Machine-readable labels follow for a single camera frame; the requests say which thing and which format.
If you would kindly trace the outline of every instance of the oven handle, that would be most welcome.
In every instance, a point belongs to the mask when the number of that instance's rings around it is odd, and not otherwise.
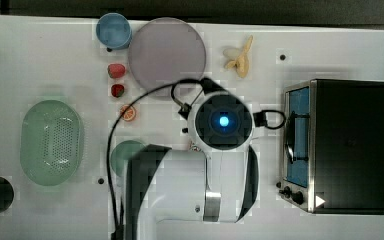
[[[286,121],[285,127],[285,152],[288,157],[288,160],[291,164],[294,163],[297,159],[294,157],[295,151],[295,119],[296,118],[306,118],[307,120],[310,118],[309,114],[296,114],[295,111],[292,111],[288,120]]]

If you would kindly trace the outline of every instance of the black toaster oven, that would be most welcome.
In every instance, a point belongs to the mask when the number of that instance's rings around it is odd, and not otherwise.
[[[310,213],[384,214],[384,82],[285,89],[279,192]]]

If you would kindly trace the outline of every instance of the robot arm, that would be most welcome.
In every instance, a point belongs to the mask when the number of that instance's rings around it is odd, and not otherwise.
[[[126,240],[156,240],[162,220],[236,222],[256,200],[258,163],[250,142],[256,125],[268,126],[211,80],[201,86],[206,96],[182,104],[179,114],[203,152],[149,145],[129,161]]]
[[[156,240],[162,220],[202,221],[205,155],[149,145],[128,164],[127,240]]]

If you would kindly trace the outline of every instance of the black cable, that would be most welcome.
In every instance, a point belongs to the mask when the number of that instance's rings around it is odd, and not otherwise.
[[[190,78],[186,78],[186,79],[178,81],[177,83],[174,83],[174,85],[171,87],[171,92],[170,92],[171,99],[173,99],[173,101],[175,103],[177,103],[177,105],[179,105],[181,108],[184,108],[185,105],[180,100],[178,100],[176,98],[176,96],[174,96],[174,90],[176,89],[177,85],[179,85],[179,84],[200,84],[200,83],[201,82],[199,80],[190,79]]]
[[[282,118],[283,118],[282,122],[281,122],[279,125],[277,125],[277,126],[275,126],[275,127],[271,127],[271,126],[269,126],[268,124],[266,124],[266,125],[265,125],[266,128],[268,128],[268,129],[270,129],[270,130],[276,130],[276,129],[279,129],[279,128],[283,127],[283,125],[285,125],[285,122],[286,122],[286,116],[285,116],[285,113],[284,113],[284,112],[282,112],[282,111],[278,111],[278,110],[263,110],[262,112],[264,112],[264,113],[278,113],[278,114],[280,114],[280,115],[282,116]]]
[[[157,87],[157,88],[154,88],[146,93],[144,93],[143,95],[139,96],[138,98],[136,98],[133,102],[131,102],[127,108],[122,112],[120,113],[120,116],[117,118],[117,120],[114,122],[112,128],[111,128],[111,131],[110,131],[110,134],[108,136],[108,145],[107,145],[107,161],[106,161],[106,167],[107,167],[107,175],[108,175],[108,186],[110,188],[110,193],[111,193],[111,202],[112,202],[112,206],[113,206],[113,215],[114,215],[114,224],[115,224],[115,228],[117,229],[120,225],[123,225],[123,216],[124,216],[124,207],[123,207],[123,199],[120,198],[121,202],[120,202],[120,222],[118,221],[118,218],[117,218],[117,205],[116,205],[116,200],[115,200],[115,193],[114,193],[114,186],[113,186],[113,183],[112,183],[112,177],[111,177],[111,169],[110,169],[110,152],[111,152],[111,141],[112,141],[112,137],[113,137],[113,134],[115,132],[115,129],[117,127],[117,124],[120,122],[120,120],[123,118],[124,114],[127,112],[127,110],[129,110],[135,103],[137,103],[138,101],[140,101],[142,98],[148,96],[149,94],[152,94],[154,92],[157,92],[161,89],[164,89],[164,88],[169,88],[169,87],[172,87],[172,91],[174,92],[174,89],[175,86],[179,85],[179,84],[200,84],[200,81],[199,80],[196,80],[196,79],[183,79],[183,80],[180,80],[176,83],[170,83],[170,84],[165,84],[165,85],[162,85],[160,87]]]

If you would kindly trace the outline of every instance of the round plate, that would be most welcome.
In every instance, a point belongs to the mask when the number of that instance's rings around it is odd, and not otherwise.
[[[130,72],[145,90],[184,78],[201,79],[206,64],[205,45],[198,32],[175,18],[158,18],[143,26],[129,47]],[[192,88],[180,87],[180,94]],[[153,95],[167,99],[170,91]]]

